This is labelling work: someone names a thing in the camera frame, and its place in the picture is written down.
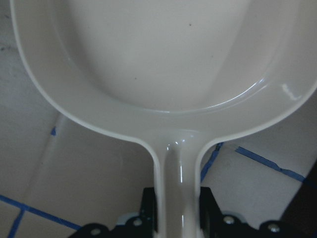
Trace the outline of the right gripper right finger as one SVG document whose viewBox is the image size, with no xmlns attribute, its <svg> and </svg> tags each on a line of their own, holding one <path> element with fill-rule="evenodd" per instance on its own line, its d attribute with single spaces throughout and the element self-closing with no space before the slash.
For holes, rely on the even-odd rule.
<svg viewBox="0 0 317 238">
<path fill-rule="evenodd" d="M 217 236 L 222 212 L 209 187 L 201 187 L 199 197 L 200 228 L 204 236 Z"/>
</svg>

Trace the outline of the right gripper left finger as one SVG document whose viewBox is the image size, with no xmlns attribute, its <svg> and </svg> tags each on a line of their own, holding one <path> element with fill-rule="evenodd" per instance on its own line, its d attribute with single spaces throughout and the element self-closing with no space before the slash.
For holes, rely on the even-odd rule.
<svg viewBox="0 0 317 238">
<path fill-rule="evenodd" d="M 157 198 L 153 187 L 143 189 L 139 215 L 142 220 L 144 233 L 155 233 L 158 231 Z"/>
</svg>

